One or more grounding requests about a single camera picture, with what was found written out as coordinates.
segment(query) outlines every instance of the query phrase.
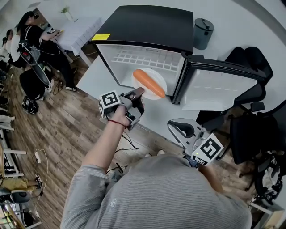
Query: backpack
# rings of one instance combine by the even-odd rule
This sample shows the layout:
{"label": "backpack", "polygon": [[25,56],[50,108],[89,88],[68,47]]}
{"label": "backpack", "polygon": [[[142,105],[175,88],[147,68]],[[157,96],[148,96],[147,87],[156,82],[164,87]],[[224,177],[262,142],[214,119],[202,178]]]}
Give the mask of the backpack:
{"label": "backpack", "polygon": [[30,100],[28,96],[24,97],[24,100],[22,102],[22,107],[24,111],[26,111],[26,113],[30,115],[34,115],[35,113],[37,113],[39,109],[37,102],[34,100]]}

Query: yellow label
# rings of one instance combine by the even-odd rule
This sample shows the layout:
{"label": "yellow label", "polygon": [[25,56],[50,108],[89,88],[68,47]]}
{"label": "yellow label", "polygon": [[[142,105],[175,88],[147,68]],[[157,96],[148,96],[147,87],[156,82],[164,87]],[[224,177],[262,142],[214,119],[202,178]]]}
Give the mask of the yellow label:
{"label": "yellow label", "polygon": [[92,41],[102,41],[107,40],[107,38],[110,36],[110,34],[95,34],[92,38]]}

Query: fridge door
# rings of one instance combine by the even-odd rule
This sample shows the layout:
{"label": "fridge door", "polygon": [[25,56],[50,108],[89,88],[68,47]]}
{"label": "fridge door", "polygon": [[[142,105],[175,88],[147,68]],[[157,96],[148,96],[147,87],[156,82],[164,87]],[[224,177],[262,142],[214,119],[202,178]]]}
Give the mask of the fridge door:
{"label": "fridge door", "polygon": [[182,104],[184,110],[227,110],[236,97],[264,79],[261,71],[189,55],[172,103]]}

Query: power strip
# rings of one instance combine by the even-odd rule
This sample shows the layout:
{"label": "power strip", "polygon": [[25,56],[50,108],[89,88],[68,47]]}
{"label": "power strip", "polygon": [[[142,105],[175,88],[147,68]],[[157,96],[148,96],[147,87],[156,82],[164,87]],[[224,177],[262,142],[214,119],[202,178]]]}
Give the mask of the power strip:
{"label": "power strip", "polygon": [[37,151],[35,152],[35,157],[37,159],[37,163],[41,163],[41,158],[40,158],[40,155]]}

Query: white shelf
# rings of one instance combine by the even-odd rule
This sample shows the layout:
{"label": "white shelf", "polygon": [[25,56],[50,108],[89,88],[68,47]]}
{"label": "white shelf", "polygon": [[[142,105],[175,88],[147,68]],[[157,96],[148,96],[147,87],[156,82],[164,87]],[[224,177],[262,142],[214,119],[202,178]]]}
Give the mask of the white shelf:
{"label": "white shelf", "polygon": [[151,68],[159,68],[166,71],[177,72],[179,59],[168,51],[155,50],[157,53],[150,53],[146,50],[152,49],[137,47],[134,49],[120,49],[111,62],[124,64],[137,64]]}

